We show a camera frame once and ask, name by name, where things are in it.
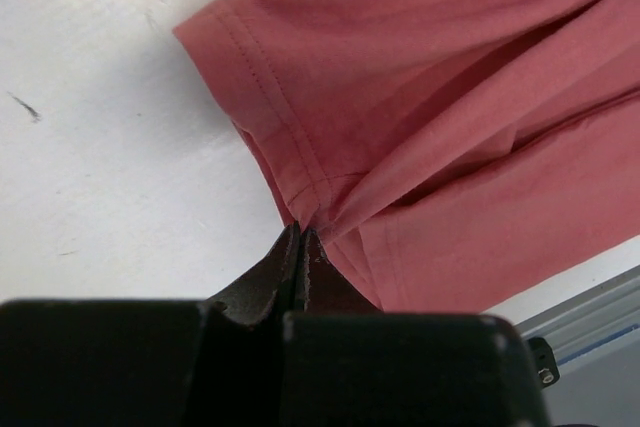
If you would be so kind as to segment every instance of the white surface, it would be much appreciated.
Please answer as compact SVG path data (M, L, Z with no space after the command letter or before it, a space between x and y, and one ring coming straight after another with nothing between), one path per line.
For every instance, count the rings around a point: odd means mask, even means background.
M268 250L266 185L170 32L208 1L0 0L0 299L203 297ZM638 263L640 239L496 311Z

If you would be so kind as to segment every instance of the red cloth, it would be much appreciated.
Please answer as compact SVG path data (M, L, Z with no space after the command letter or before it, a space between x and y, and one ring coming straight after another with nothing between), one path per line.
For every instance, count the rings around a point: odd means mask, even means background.
M640 0L216 0L175 33L385 310L480 311L640 233Z

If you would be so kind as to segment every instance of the black mark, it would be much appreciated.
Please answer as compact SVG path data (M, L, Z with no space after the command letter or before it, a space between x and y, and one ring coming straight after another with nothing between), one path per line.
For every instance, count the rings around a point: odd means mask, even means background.
M38 111L36 109L34 109L33 107L31 107L29 104L27 104L25 101L23 101L22 99L19 99L18 97L16 97L15 95L13 95L11 92L7 92L7 94L9 94L9 96L15 100L18 104L20 104L22 107L24 107L24 109L29 112L29 115L31 115L31 119L33 120L34 123L36 122L40 122L40 120L42 120L42 117L40 116L40 114L38 113Z

